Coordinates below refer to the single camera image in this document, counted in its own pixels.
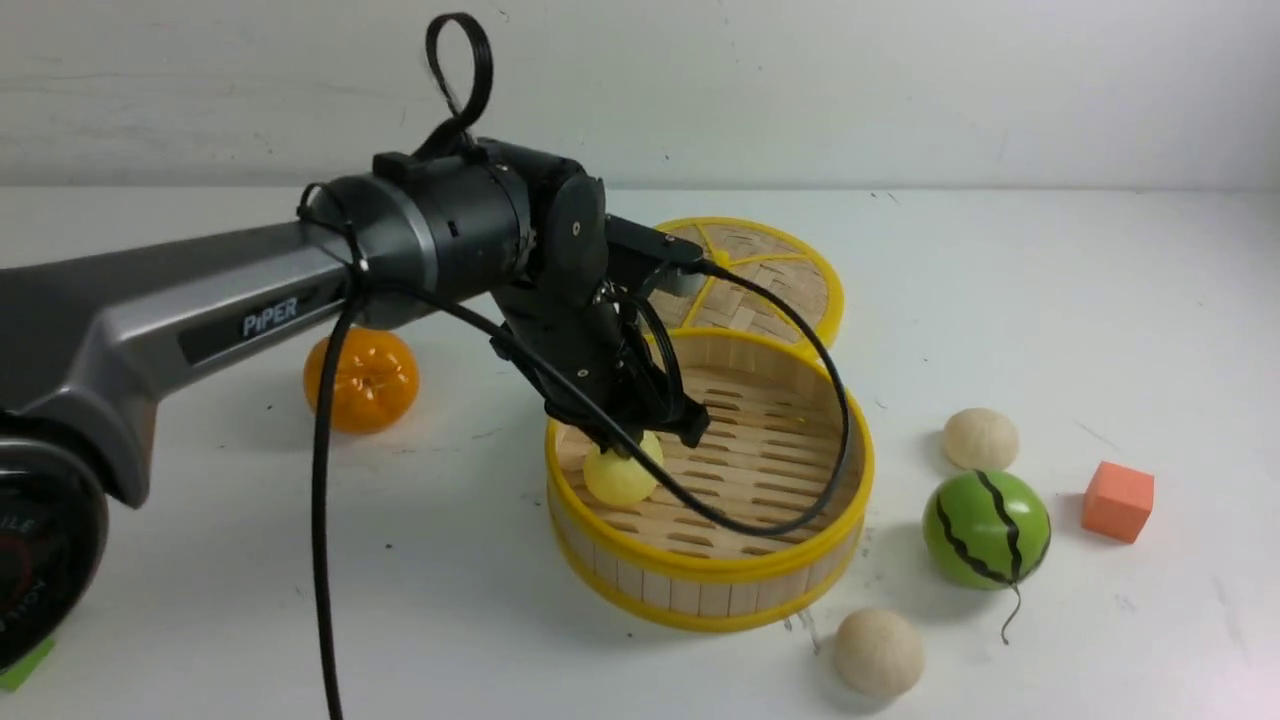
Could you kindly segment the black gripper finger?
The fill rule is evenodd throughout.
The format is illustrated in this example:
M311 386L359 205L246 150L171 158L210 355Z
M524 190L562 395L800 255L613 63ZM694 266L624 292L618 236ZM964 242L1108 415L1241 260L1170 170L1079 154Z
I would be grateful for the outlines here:
M613 433L604 427L590 427L590 441L600 454L613 454L622 459L630 459L632 457L630 452L632 445L641 443L641 427L621 425L621 429L625 430L628 439L622 441L621 433Z
M707 407L700 402L682 402L680 413L672 419L672 433L686 448L696 448L710 425Z

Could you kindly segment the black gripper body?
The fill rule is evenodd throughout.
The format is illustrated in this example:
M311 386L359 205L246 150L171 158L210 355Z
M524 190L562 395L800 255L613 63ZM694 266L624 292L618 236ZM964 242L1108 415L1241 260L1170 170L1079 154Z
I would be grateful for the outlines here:
M632 439L648 430L691 445L691 398L675 346L648 297L649 275L634 288L618 283L573 306L527 282L492 292L503 331L573 383Z

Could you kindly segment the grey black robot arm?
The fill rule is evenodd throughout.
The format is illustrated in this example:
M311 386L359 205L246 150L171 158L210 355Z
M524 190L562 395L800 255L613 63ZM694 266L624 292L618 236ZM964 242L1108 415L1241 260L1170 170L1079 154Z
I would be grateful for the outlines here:
M159 402L338 314L426 316L413 295L488 293L543 360L520 372L553 418L605 443L596 404L631 436L695 446L707 410L650 366L605 296L643 293L692 263L685 241L605 211L600 179L549 152L480 138L430 160L378 156L302 201L300 218L3 270L3 477L86 480L132 507L148 496Z

